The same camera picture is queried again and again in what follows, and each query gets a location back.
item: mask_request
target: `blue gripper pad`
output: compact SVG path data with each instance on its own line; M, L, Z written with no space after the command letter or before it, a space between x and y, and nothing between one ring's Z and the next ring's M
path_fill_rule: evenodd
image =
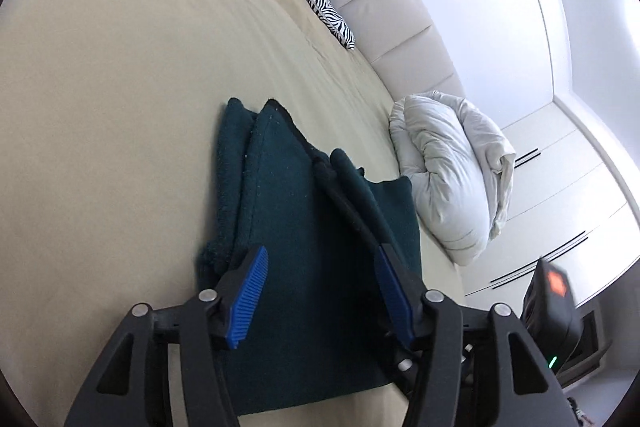
M248 268L238 295L230 306L226 343L229 349L236 349L246 338L249 325L254 317L264 282L267 279L269 255L265 247L260 247Z
M373 263L386 311L394 326L394 333L402 345L410 349L415 339L415 332L409 299L404 294L398 276L382 247L378 249Z

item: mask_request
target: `zebra print pillow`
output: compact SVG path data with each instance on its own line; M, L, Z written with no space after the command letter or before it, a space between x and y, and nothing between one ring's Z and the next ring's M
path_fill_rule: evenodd
M356 47L356 38L329 0L306 0L318 18L329 28L338 42L348 50Z

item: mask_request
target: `orange logo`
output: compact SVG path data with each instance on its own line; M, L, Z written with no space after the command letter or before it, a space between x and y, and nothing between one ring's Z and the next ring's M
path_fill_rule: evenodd
M551 286L551 291L561 297L566 295L566 284L564 284L564 279L558 272L550 271L546 278L549 281L549 286Z

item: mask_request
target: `metal screw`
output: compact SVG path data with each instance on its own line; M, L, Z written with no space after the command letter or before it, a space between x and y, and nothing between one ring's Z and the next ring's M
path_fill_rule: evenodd
M429 290L427 293L424 294L424 296L427 297L427 300L429 302L444 301L444 295L442 294L442 292L439 292L438 290Z
M404 373L405 371L411 369L412 365L414 365L414 363L411 360L404 359L398 362L398 369Z
M505 303L497 303L494 306L494 310L495 312L500 315L500 317L508 317L509 315L511 315L511 308L509 308L509 306Z
M133 315L134 317L144 317L148 311L149 306L140 303L133 306L133 308L131 309L131 315Z
M202 302L211 302L216 300L217 298L218 292L212 289L202 290L200 293L198 293L198 299L200 299Z

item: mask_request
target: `bed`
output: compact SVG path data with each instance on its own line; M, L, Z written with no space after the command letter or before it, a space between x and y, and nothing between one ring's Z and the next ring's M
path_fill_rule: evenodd
M394 99L462 93L427 10L409 1L337 0L356 50L305 0L4 1L0 367L37 425L63 424L133 303L193 294L230 97L252 110L276 98L321 150L344 149L372 181L398 177ZM420 234L426 285L462 301L454 265ZM241 424L399 425L405 409L387 386Z

